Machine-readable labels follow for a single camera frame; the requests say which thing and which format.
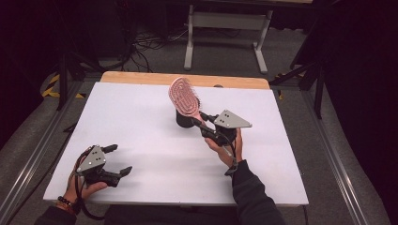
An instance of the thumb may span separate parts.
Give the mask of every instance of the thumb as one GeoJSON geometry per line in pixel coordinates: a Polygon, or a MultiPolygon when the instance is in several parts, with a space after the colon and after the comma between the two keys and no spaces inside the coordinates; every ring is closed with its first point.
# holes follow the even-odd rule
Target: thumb
{"type": "Polygon", "coordinates": [[[104,182],[98,182],[96,184],[90,185],[88,188],[83,190],[83,198],[86,199],[95,192],[107,188],[108,185],[104,182]]]}

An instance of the person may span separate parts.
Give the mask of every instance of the person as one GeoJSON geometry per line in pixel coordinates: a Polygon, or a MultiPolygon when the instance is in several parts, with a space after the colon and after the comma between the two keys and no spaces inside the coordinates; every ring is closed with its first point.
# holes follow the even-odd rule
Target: person
{"type": "MultiPolygon", "coordinates": [[[[229,168],[233,160],[222,147],[209,138],[205,138],[208,147],[218,154],[220,160],[229,168]]],[[[235,139],[237,170],[232,175],[233,197],[236,208],[231,207],[194,207],[184,209],[176,206],[132,206],[111,205],[105,214],[105,224],[240,224],[240,225],[284,225],[281,212],[275,202],[266,194],[265,186],[250,171],[247,160],[242,157],[243,141],[240,128],[235,139]]],[[[74,179],[63,198],[71,203],[77,199],[74,179]]],[[[82,197],[87,199],[91,194],[107,188],[105,183],[98,182],[83,188],[82,197]]],[[[50,206],[40,216],[37,225],[75,224],[76,216],[69,205],[58,202],[50,206]]]]}

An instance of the pink hairbrush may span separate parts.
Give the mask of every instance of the pink hairbrush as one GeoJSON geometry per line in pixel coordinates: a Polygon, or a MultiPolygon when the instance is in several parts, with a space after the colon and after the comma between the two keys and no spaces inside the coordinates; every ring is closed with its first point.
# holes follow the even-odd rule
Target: pink hairbrush
{"type": "Polygon", "coordinates": [[[179,77],[173,81],[169,88],[169,97],[181,115],[193,117],[205,123],[199,113],[199,99],[187,78],[179,77]]]}

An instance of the white metal table leg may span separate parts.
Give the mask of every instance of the white metal table leg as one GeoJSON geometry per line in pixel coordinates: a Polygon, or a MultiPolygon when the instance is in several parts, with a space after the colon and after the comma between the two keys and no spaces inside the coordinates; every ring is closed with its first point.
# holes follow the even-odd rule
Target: white metal table leg
{"type": "Polygon", "coordinates": [[[190,14],[188,16],[188,44],[187,51],[185,52],[185,62],[184,69],[190,70],[192,65],[192,55],[193,55],[193,5],[190,5],[190,14]]]}
{"type": "Polygon", "coordinates": [[[253,43],[255,57],[257,58],[258,66],[260,67],[261,73],[267,73],[268,69],[266,66],[266,62],[264,61],[263,53],[261,52],[261,48],[263,47],[264,39],[267,34],[267,30],[269,27],[269,23],[271,22],[272,10],[267,12],[267,17],[264,19],[263,26],[261,27],[261,34],[258,42],[253,43]]]}

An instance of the person's right hand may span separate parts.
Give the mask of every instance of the person's right hand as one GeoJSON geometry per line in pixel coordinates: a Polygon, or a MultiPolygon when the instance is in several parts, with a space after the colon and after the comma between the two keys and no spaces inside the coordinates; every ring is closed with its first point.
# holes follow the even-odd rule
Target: person's right hand
{"type": "MultiPolygon", "coordinates": [[[[209,138],[205,138],[205,142],[207,143],[208,147],[212,150],[214,150],[218,155],[220,160],[228,166],[228,168],[232,167],[232,159],[228,156],[228,154],[225,152],[225,150],[222,147],[219,147],[213,140],[209,138]]],[[[243,147],[243,141],[242,141],[242,135],[240,132],[240,128],[237,128],[237,137],[235,138],[235,150],[237,154],[237,162],[240,162],[242,159],[242,147],[243,147]]],[[[226,147],[228,151],[233,155],[231,146],[226,147]]]]}

